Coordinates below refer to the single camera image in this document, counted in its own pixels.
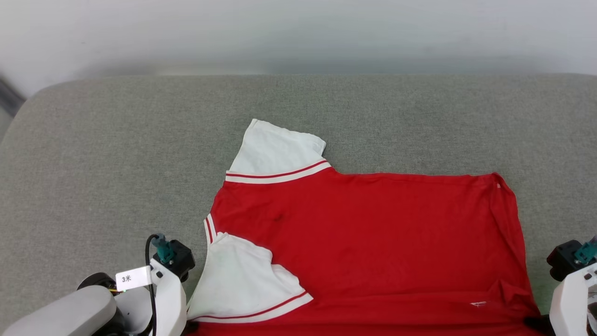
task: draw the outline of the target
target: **white label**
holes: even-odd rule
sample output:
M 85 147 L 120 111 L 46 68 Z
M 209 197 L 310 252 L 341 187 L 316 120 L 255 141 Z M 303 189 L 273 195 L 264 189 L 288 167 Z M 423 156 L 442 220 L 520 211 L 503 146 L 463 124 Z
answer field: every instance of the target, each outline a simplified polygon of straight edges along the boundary
M 151 283 L 151 269 L 149 266 L 143 266 L 116 274 L 116 288 L 119 292 L 147 286 Z

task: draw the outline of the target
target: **white stripe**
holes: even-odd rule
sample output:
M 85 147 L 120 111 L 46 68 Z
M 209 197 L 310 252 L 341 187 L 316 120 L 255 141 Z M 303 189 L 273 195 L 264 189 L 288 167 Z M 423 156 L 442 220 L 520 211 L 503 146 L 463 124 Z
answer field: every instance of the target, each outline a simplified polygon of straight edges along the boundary
M 210 241 L 210 228 L 207 227 L 207 221 L 203 220 L 203 226 L 205 226 L 205 238 L 207 239 L 207 246 L 211 244 Z
M 302 172 L 298 172 L 298 173 L 294 173 L 294 174 L 289 174 L 289 175 L 284 175 L 284 176 L 278 176 L 276 178 L 245 178 L 245 177 L 241 177 L 241 176 L 226 176 L 226 181 L 228 182 L 237 182 L 237 183 L 251 183 L 251 184 L 270 184 L 270 183 L 280 183 L 280 182 L 287 182 L 287 181 L 292 181 L 292 180 L 296 180 L 296 179 L 300 179 L 303 178 L 305 176 L 309 176 L 312 174 L 315 174 L 317 172 L 320 172 L 326 168 L 331 167 L 332 165 L 329 164 L 328 162 L 324 162 L 322 164 L 319 164 L 313 168 L 309 168 L 307 170 L 303 170 Z
M 265 320 L 271 320 L 274 317 L 282 316 L 286 313 L 289 313 L 296 308 L 299 308 L 303 304 L 309 303 L 313 300 L 313 297 L 308 293 L 303 295 L 300 298 L 296 298 L 289 303 L 286 303 L 283 306 L 280 306 L 276 309 L 270 310 L 267 313 L 263 313 L 260 315 L 255 315 L 251 317 L 238 317 L 233 319 L 215 319 L 213 317 L 199 317 L 195 319 L 195 321 L 199 322 L 212 322 L 212 323 L 250 323 L 250 322 L 261 322 Z
M 214 219 L 211 217 L 211 213 L 209 213 L 207 215 L 207 219 L 210 222 L 211 236 L 212 236 L 212 238 L 215 241 L 216 240 L 216 235 L 217 235 L 217 233 L 216 233 L 216 225 L 214 224 Z

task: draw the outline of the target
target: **teal connector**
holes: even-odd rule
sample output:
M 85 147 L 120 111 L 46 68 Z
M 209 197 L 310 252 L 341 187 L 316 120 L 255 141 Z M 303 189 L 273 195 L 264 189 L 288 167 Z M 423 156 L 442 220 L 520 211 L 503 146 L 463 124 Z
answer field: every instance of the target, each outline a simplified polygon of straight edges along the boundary
M 574 254 L 576 260 L 581 264 L 586 265 L 597 256 L 597 236 L 593 237 L 590 242 L 585 243 L 583 247 L 578 249 Z
M 166 240 L 163 233 L 158 233 L 158 238 L 152 239 L 151 243 L 158 249 L 158 257 L 162 264 L 167 264 L 174 259 L 174 250 L 170 247 L 170 242 Z

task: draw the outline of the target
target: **white wall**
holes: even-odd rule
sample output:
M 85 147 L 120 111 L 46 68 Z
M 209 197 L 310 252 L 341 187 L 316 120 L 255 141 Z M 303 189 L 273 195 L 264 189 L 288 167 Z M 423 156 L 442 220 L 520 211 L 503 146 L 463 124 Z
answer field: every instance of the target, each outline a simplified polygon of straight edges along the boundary
M 121 74 L 597 74 L 595 0 L 0 0 L 22 95 Z

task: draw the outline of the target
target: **gray cushion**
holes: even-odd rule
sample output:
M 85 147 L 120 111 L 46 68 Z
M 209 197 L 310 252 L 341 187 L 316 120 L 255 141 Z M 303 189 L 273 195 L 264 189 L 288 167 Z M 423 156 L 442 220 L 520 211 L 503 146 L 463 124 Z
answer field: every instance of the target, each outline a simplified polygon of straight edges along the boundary
M 546 313 L 557 283 L 545 257 L 597 231 L 596 111 L 597 77 L 584 75 L 123 77 L 46 88 L 0 144 L 0 330 L 91 273 L 143 265 L 154 232 L 193 249 L 190 294 L 205 258 L 202 220 L 252 118 L 320 136 L 344 173 L 499 172 L 518 196 Z

